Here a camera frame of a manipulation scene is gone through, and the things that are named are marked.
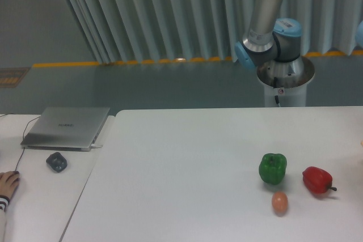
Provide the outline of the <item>person's hand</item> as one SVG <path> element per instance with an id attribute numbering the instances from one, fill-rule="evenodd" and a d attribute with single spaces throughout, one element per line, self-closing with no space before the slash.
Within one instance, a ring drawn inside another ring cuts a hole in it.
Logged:
<path id="1" fill-rule="evenodd" d="M 19 174 L 19 180 L 17 182 L 14 183 L 11 182 L 11 176 L 13 175 L 14 172 L 15 171 L 1 172 L 1 179 L 0 179 L 1 196 L 6 196 L 9 199 L 12 199 L 20 182 L 20 174 Z"/>

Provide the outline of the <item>striped sleeve forearm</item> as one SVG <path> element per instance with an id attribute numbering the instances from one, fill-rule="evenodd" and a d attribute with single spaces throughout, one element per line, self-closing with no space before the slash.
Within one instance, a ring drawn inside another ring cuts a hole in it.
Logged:
<path id="1" fill-rule="evenodd" d="M 9 205 L 9 198 L 6 196 L 1 196 L 0 197 L 0 207 L 1 207 L 1 218 L 0 218 L 0 240 L 1 242 L 4 241 L 4 235 L 5 235 L 5 228 L 6 228 L 6 223 L 7 223 L 7 218 L 6 218 L 6 208 Z"/>

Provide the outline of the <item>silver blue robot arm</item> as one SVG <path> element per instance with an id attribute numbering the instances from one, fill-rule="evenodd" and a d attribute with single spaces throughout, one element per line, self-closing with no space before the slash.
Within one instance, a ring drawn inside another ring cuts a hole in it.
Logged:
<path id="1" fill-rule="evenodd" d="M 282 0 L 255 0 L 250 25 L 242 41 L 235 44 L 240 63 L 255 68 L 275 60 L 287 63 L 300 57 L 301 31 L 275 31 Z"/>

